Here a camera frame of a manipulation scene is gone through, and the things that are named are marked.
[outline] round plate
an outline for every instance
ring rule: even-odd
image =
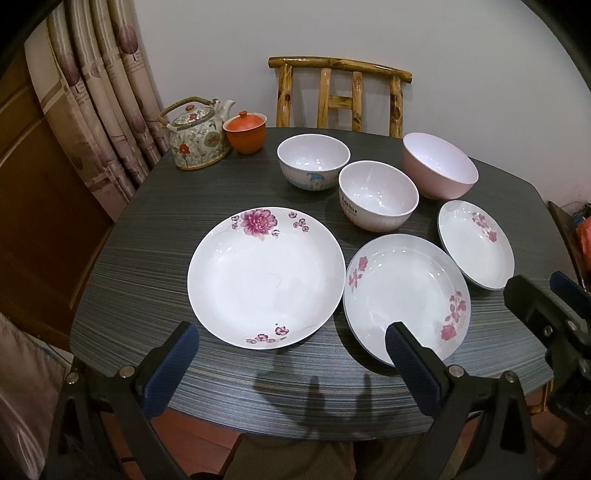
[[[384,235],[364,245],[347,270],[343,305],[357,340],[375,358],[393,365],[386,328],[403,322],[440,359],[466,336],[470,294],[452,259],[412,235]]]
[[[298,342],[335,311],[345,259],[318,220],[261,207],[232,215],[199,243],[187,275],[189,300],[213,335],[243,348]]]
[[[437,229],[443,247],[468,279],[488,290],[505,288],[515,260],[493,217],[476,205],[452,200],[439,210]]]

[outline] person's leg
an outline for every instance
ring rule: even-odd
[[[411,435],[388,440],[370,440],[354,444],[355,480],[394,480],[402,473],[424,435]],[[459,442],[439,480],[450,480],[456,474],[464,453]]]
[[[352,480],[349,444],[245,435],[224,480]]]

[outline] brown tile floor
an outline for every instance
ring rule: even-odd
[[[527,396],[528,404],[537,404],[540,397],[541,390],[531,393]],[[119,456],[131,456],[114,415],[103,414],[103,420]],[[469,445],[472,439],[476,423],[477,420],[472,420],[464,428],[460,438],[464,448]],[[564,436],[564,424],[550,412],[534,416],[532,424],[538,432],[555,445],[559,444]],[[152,426],[164,446],[188,475],[195,472],[218,473],[240,435],[240,432],[236,430],[198,420],[170,408],[163,415],[154,419]],[[553,459],[545,454],[545,451],[537,448],[537,453],[538,465],[541,470],[551,465]],[[144,479],[134,462],[127,462],[125,470],[133,480]]]

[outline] table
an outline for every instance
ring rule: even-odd
[[[401,165],[401,140],[302,128],[270,128],[259,153],[232,152],[202,170],[178,170],[168,152],[96,261],[72,327],[72,352],[113,375],[123,365],[137,365],[180,321],[188,320],[199,328],[200,348],[170,401],[172,408],[248,432],[301,439],[362,440],[423,432],[431,419],[419,412],[395,369],[358,344],[342,305],[308,339],[269,351],[223,343],[199,324],[189,305],[191,256],[207,232],[235,212],[277,205],[312,215],[335,235],[347,263],[378,236],[345,217],[337,189],[305,192],[283,178],[277,146],[306,132],[342,140],[351,150],[351,161],[370,158]],[[563,241],[535,188],[485,163],[477,161],[476,166],[480,180],[463,198],[502,226],[514,250],[515,273],[545,291],[555,270],[574,278]],[[442,204],[421,198],[398,232],[439,245],[436,216]],[[548,381],[544,348],[507,311],[502,293],[470,283],[469,290],[470,327],[446,363],[490,377],[513,369],[526,392]]]

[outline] woven teapot handle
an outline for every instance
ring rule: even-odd
[[[202,104],[208,105],[208,106],[213,105],[213,102],[211,100],[206,100],[205,98],[201,98],[201,97],[187,97],[187,98],[183,98],[182,100],[179,100],[178,102],[173,103],[172,105],[170,105],[170,106],[166,107],[164,110],[162,110],[158,114],[158,121],[164,127],[166,127],[168,125],[168,122],[164,118],[164,115],[166,115],[167,113],[172,112],[175,108],[178,108],[178,107],[184,105],[185,103],[190,103],[190,102],[199,102],[199,103],[202,103]]]

